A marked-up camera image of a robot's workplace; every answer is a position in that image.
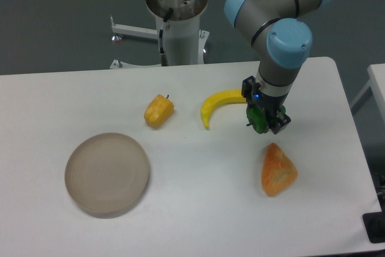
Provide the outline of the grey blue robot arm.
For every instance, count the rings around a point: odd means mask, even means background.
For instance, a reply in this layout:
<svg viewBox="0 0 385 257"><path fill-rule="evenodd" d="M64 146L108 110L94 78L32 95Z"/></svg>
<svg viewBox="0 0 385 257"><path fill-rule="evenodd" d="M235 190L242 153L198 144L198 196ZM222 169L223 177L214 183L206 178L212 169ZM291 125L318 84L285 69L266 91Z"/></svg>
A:
<svg viewBox="0 0 385 257"><path fill-rule="evenodd" d="M226 0L227 20L260 57L255 76L242 83L248 124L264 134L289 123L284 101L309 56L312 32L298 17L332 0ZM146 0L155 17L162 66L197 64L200 16L208 0Z"/></svg>

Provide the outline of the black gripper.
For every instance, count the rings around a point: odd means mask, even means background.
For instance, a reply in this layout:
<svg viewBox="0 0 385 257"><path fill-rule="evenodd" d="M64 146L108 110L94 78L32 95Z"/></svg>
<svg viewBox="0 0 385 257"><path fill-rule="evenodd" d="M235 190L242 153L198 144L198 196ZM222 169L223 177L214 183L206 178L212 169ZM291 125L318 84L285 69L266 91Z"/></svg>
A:
<svg viewBox="0 0 385 257"><path fill-rule="evenodd" d="M291 123L291 118L286 114L283 105L286 94L277 95L262 88L262 85L255 77L249 76L242 81L241 95L248 106L258 106L264 111L266 118L270 119L268 121L270 131L278 134Z"/></svg>

